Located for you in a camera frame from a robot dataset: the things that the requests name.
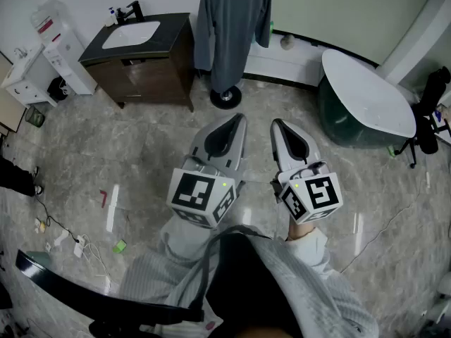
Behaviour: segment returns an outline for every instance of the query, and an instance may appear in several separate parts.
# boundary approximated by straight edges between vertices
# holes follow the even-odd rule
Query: black countertop
[[[110,49],[102,48],[102,45],[110,34],[120,26],[136,23],[136,18],[127,19],[123,25],[104,26],[85,49],[85,52],[78,61],[84,66],[88,66],[94,63],[110,61],[115,58],[135,59],[168,56],[172,45],[189,16],[190,13],[145,16],[145,21],[160,22],[160,26],[158,26],[152,38],[139,45],[120,46]]]

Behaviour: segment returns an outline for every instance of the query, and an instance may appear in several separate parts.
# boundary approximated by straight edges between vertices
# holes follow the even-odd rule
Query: tile floor
[[[269,127],[274,118],[298,124],[317,141],[342,187],[345,205],[319,223],[329,236],[333,267],[345,269],[377,317],[382,337],[415,331],[450,263],[451,149],[440,143],[437,154],[419,154],[419,165],[412,170],[407,154],[391,158],[386,149],[346,149],[332,143],[321,130],[311,92],[251,80],[241,81],[240,88],[244,99],[234,111],[248,119],[247,184],[228,219],[238,223],[245,217],[266,234],[286,234],[288,218],[276,207],[269,184],[276,173]],[[100,248],[115,281],[112,292],[131,260],[155,245],[170,218],[165,198],[172,169],[182,163],[192,138],[199,128],[230,113],[214,108],[208,94],[206,84],[196,80],[194,113],[145,104],[121,110],[101,89],[94,96],[69,97],[57,108],[39,104],[47,117],[44,125],[37,129],[22,122],[3,145],[4,157],[21,168],[42,168],[42,199],[54,217],[75,233],[88,234]],[[115,185],[113,231],[107,232]],[[100,190],[108,192],[105,208]],[[39,322],[54,338],[88,337],[79,331],[88,332],[89,319],[36,288],[14,267],[18,249],[42,251],[61,234],[56,224],[36,234],[36,217],[45,215],[34,199],[0,188],[0,247],[6,268],[0,280],[16,305],[13,313],[21,323],[26,317]],[[119,239],[128,245],[114,254],[111,248]],[[67,238],[51,250],[53,269],[105,289],[105,278],[94,276],[102,274],[101,266],[76,258],[73,247]]]

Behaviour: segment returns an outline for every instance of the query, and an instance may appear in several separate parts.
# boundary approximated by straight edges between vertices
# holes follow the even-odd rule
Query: person's hand
[[[305,237],[315,229],[313,223],[296,224],[290,217],[290,228],[288,229],[288,240],[296,240]]]

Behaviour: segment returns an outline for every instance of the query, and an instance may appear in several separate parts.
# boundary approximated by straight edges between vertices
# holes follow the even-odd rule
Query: white marker cube
[[[297,224],[326,218],[343,205],[336,173],[289,180],[279,197]]]
[[[180,218],[214,228],[236,197],[234,179],[176,168],[166,203]]]

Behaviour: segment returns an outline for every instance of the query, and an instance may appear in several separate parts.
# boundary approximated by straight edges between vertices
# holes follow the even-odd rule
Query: office chair
[[[443,66],[441,69],[431,73],[426,83],[423,96],[419,103],[412,106],[414,112],[416,133],[415,136],[409,138],[401,150],[395,150],[395,155],[400,155],[409,145],[412,151],[414,162],[410,164],[410,168],[415,168],[416,154],[415,146],[419,145],[425,154],[434,154],[438,150],[437,138],[435,134],[447,130],[451,135],[450,125],[446,119],[445,124],[438,127],[433,118],[433,114],[438,101],[446,90],[446,84],[451,81],[450,71]]]

